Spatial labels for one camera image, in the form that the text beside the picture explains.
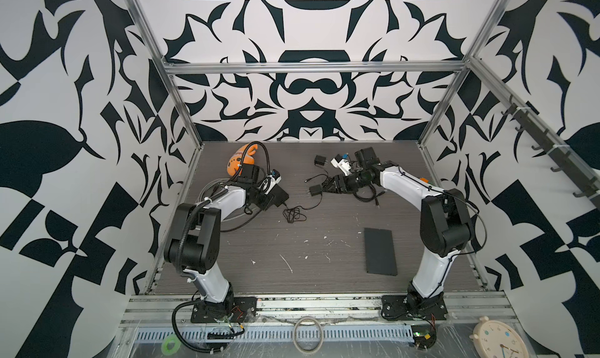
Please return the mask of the black network switch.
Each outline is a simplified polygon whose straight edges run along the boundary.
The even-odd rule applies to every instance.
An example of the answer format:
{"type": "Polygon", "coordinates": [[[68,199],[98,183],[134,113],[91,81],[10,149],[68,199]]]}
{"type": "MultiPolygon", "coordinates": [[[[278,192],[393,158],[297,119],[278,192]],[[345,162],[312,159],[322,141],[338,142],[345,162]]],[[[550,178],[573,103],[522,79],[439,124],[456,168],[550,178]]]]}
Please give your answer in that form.
{"type": "Polygon", "coordinates": [[[264,210],[268,210],[271,206],[280,207],[289,199],[289,194],[279,185],[275,185],[265,198],[264,210]]]}

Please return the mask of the black rectangular box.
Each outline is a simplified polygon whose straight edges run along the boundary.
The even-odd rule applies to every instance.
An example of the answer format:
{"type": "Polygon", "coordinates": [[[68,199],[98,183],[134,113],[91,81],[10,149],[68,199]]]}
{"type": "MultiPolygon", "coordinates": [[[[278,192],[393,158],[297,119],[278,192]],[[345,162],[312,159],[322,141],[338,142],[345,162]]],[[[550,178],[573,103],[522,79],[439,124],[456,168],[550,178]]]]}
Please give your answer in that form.
{"type": "Polygon", "coordinates": [[[366,270],[371,275],[397,276],[392,231],[364,228],[366,270]]]}

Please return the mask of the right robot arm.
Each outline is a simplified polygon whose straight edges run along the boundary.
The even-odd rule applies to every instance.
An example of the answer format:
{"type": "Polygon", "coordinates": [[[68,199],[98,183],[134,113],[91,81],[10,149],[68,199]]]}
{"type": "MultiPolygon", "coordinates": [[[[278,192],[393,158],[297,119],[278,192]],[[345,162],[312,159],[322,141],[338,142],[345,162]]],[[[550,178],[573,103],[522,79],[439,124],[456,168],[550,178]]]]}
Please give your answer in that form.
{"type": "Polygon", "coordinates": [[[464,195],[457,189],[441,189],[417,178],[392,161],[381,161],[371,147],[355,152],[356,159],[336,155],[331,165],[340,175],[323,184],[325,192],[354,194],[364,187],[379,186],[393,192],[420,211],[423,257],[408,295],[416,301],[442,296],[445,280],[456,258],[475,237],[464,195]]]}

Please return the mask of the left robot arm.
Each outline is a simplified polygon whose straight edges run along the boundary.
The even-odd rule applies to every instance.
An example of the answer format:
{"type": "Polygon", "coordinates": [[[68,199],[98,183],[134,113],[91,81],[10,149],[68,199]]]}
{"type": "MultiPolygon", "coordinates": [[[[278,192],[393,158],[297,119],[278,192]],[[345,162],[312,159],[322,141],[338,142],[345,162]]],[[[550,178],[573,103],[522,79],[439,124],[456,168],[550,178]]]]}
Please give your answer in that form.
{"type": "Polygon", "coordinates": [[[272,170],[259,180],[260,170],[243,164],[231,181],[196,203],[182,203],[167,234],[163,258],[173,264],[177,274],[198,290],[211,305],[232,302],[231,283],[223,276],[217,258],[220,252],[221,223],[236,210],[257,206],[262,211],[273,203],[273,190],[281,173],[272,170]]]}

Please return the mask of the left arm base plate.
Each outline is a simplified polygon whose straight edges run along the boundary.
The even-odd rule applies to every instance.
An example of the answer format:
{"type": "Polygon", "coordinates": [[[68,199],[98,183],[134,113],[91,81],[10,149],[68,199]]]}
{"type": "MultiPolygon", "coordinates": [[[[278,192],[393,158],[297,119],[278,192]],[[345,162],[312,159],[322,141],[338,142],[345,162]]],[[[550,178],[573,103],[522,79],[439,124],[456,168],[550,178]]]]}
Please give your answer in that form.
{"type": "Polygon", "coordinates": [[[191,322],[192,324],[208,324],[219,321],[241,323],[248,317],[254,317],[257,302],[256,297],[240,296],[227,298],[223,303],[198,300],[192,309],[191,322]]]}

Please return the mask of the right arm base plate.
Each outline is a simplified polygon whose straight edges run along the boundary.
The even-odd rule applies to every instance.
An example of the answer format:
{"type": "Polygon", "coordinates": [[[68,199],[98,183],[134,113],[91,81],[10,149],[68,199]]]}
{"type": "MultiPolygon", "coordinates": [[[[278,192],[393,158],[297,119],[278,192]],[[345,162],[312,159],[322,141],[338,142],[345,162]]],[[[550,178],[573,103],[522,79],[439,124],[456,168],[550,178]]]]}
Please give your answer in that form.
{"type": "Polygon", "coordinates": [[[445,321],[448,309],[444,300],[444,293],[428,299],[421,299],[418,295],[383,296],[381,298],[381,317],[387,321],[409,321],[413,319],[434,318],[436,321],[445,321]]]}

